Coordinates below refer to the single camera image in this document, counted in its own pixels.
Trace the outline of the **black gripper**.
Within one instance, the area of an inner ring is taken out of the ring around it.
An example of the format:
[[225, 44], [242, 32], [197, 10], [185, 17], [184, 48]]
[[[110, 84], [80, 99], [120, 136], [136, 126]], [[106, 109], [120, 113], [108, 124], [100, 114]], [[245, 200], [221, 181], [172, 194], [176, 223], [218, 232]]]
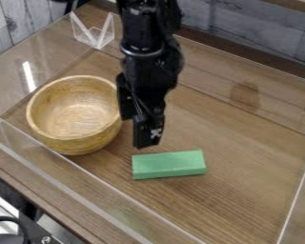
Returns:
[[184, 57], [177, 41], [140, 49], [121, 44], [122, 71], [117, 75], [117, 98], [122, 120], [133, 122], [133, 146], [158, 144], [165, 123], [165, 96], [177, 86]]

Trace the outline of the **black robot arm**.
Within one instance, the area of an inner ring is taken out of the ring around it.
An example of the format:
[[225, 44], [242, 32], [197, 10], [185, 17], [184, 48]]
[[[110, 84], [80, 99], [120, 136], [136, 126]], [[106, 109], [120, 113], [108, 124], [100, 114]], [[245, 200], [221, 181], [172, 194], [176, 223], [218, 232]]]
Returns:
[[117, 0], [122, 23], [122, 71], [117, 75], [120, 113], [133, 123], [133, 146], [158, 144], [165, 123], [165, 96], [184, 66], [177, 0]]

